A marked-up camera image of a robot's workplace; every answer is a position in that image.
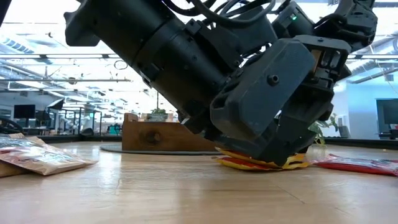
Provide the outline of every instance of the snack bag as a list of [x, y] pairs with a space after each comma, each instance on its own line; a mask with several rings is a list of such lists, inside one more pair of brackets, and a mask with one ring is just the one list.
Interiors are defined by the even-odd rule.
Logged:
[[398, 176], [398, 160], [353, 159], [329, 154], [326, 158], [312, 163], [327, 169]]
[[77, 155], [49, 146], [37, 138], [0, 136], [0, 161], [51, 175], [95, 164]]
[[292, 170], [296, 168], [305, 168], [310, 164], [305, 162], [304, 154], [295, 154], [290, 156], [286, 163], [281, 167], [273, 162], [264, 162], [252, 159], [240, 152], [217, 148], [222, 154], [230, 157], [214, 157], [214, 160], [224, 166], [240, 170], [267, 171], [267, 170]]

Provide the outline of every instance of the round gray mat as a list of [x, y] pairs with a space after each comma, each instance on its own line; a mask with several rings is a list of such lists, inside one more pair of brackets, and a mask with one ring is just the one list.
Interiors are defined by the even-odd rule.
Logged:
[[110, 144], [100, 146], [100, 149], [108, 152], [121, 152], [121, 153], [131, 153], [131, 154], [152, 154], [152, 155], [178, 155], [178, 156], [214, 156], [222, 155], [222, 153], [214, 151], [203, 151], [203, 152], [190, 152], [190, 151], [122, 151], [122, 144]]

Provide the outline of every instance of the ceiling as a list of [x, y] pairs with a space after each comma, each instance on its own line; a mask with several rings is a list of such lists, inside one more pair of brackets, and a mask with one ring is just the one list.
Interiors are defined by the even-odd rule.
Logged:
[[[217, 5], [226, 0], [218, 0]], [[180, 7], [191, 7], [186, 1], [174, 0]], [[336, 6], [328, 6], [325, 1], [301, 0], [300, 6], [308, 16], [317, 21], [320, 17], [333, 12]], [[25, 75], [27, 78], [34, 78], [41, 75], [44, 79], [82, 79], [82, 80], [122, 80], [122, 82], [48, 82], [48, 83], [13, 83], [13, 88], [37, 88], [33, 85], [45, 85], [53, 88], [55, 95], [80, 96], [97, 103], [103, 103], [104, 108], [109, 105], [119, 105], [119, 109], [135, 111], [136, 113], [148, 113], [157, 105], [157, 92], [149, 89], [142, 82], [142, 78], [118, 58], [75, 58], [73, 54], [113, 54], [113, 51], [100, 42], [96, 47], [69, 47], [65, 43], [65, 11], [74, 11], [79, 3], [74, 0], [13, 0], [4, 24], [0, 29], [0, 51], [4, 54], [57, 54], [46, 62], [38, 62], [34, 58], [8, 59], [9, 63], [30, 70], [33, 75], [26, 76], [18, 69], [17, 73], [7, 71], [10, 75]], [[394, 14], [396, 8], [375, 8], [374, 12], [379, 16], [379, 26], [375, 43], [385, 42], [397, 36], [398, 17]], [[179, 16], [187, 22], [190, 17]], [[8, 43], [13, 40], [24, 47], [15, 49]], [[377, 54], [372, 48], [359, 51], [361, 54]], [[351, 60], [348, 64], [358, 63], [359, 60]], [[360, 67], [352, 64], [351, 69]], [[175, 108], [163, 97], [159, 96], [159, 107], [168, 112], [175, 111]]]

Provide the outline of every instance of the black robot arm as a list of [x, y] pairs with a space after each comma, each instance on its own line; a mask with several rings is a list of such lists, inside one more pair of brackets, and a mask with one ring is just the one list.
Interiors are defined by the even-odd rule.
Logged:
[[[278, 165], [313, 143], [308, 127], [329, 118], [333, 86], [350, 75], [348, 54], [369, 45], [377, 25], [372, 1], [343, 0], [316, 24], [290, 1], [272, 11], [273, 23], [266, 14], [274, 0], [231, 0], [220, 14], [209, 10], [212, 0], [192, 3], [85, 0], [65, 13], [67, 44], [102, 40], [178, 109], [191, 132]], [[206, 19], [184, 24], [170, 9]]]

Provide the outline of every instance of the wooden tabletop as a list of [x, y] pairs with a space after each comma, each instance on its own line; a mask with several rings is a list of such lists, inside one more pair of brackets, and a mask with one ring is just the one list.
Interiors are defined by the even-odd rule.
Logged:
[[[103, 152], [99, 142], [56, 144], [98, 159], [86, 169], [0, 179], [0, 223], [397, 223], [398, 178], [309, 167], [252, 173], [210, 156]], [[398, 151], [313, 147], [398, 159]]]

